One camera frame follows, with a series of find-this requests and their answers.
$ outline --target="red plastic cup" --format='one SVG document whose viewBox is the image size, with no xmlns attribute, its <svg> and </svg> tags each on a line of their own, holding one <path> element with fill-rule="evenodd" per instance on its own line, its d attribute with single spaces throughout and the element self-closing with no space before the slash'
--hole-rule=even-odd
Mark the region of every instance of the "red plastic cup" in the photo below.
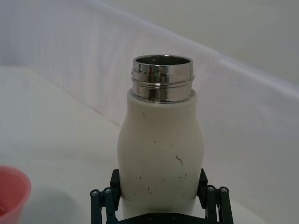
<svg viewBox="0 0 299 224">
<path fill-rule="evenodd" d="M 0 166 L 0 224 L 18 222 L 30 191 L 30 180 L 22 171 Z"/>
</svg>

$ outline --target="bottle mouth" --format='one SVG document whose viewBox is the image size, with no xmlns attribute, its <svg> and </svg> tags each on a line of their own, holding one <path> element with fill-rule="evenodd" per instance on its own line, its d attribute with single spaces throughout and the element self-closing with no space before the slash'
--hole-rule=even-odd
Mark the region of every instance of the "bottle mouth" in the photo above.
<svg viewBox="0 0 299 224">
<path fill-rule="evenodd" d="M 135 98 L 175 103 L 192 95 L 193 61 L 174 55 L 145 55 L 133 59 L 133 89 Z"/>
<path fill-rule="evenodd" d="M 181 57 L 181 56 L 173 56 L 173 55 L 148 55 L 141 56 L 134 59 L 138 63 L 148 64 L 148 65 L 181 65 L 188 64 L 192 62 L 192 59 Z"/>
</svg>

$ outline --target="bolt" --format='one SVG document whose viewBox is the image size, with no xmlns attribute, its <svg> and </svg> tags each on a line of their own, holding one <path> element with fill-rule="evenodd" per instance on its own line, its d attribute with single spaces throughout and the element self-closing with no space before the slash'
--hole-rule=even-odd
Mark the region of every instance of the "bolt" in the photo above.
<svg viewBox="0 0 299 224">
<path fill-rule="evenodd" d="M 105 190 L 105 193 L 110 193 L 111 192 L 111 189 L 110 188 L 107 188 L 106 190 Z"/>
<path fill-rule="evenodd" d="M 213 190 L 214 190 L 214 188 L 213 188 L 212 186 L 208 186 L 207 189 L 208 189 L 209 191 L 213 191 Z"/>
<path fill-rule="evenodd" d="M 98 193 L 99 193 L 98 191 L 94 190 L 94 191 L 92 192 L 92 196 L 96 196 Z"/>
<path fill-rule="evenodd" d="M 221 191 L 222 191 L 223 193 L 227 193 L 227 192 L 228 192 L 228 189 L 227 189 L 227 188 L 221 188 Z"/>
</svg>

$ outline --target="white surface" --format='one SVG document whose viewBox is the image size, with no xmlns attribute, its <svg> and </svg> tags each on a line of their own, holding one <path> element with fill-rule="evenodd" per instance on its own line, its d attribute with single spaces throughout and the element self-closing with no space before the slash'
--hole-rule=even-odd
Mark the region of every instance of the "white surface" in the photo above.
<svg viewBox="0 0 299 224">
<path fill-rule="evenodd" d="M 120 128 L 31 70 L 0 67 L 0 83 L 0 164 L 32 183 L 20 224 L 90 223 L 89 192 L 109 186 Z M 232 208 L 236 223 L 265 223 Z"/>
<path fill-rule="evenodd" d="M 1 61 L 38 71 L 118 125 L 133 57 L 191 57 L 209 181 L 269 223 L 297 222 L 299 194 L 284 190 L 299 185 L 297 86 L 97 1 L 0 4 Z"/>
<path fill-rule="evenodd" d="M 299 84 L 298 0 L 106 0 Z"/>
</svg>

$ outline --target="dirt speck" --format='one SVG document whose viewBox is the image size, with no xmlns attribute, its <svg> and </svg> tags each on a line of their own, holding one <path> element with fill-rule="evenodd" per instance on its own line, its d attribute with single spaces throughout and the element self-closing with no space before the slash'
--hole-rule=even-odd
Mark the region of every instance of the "dirt speck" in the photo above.
<svg viewBox="0 0 299 224">
<path fill-rule="evenodd" d="M 183 164 L 182 159 L 180 159 L 180 158 L 178 157 L 178 155 L 176 156 L 176 159 L 179 160 L 179 161 L 181 162 L 181 164 Z"/>
</svg>

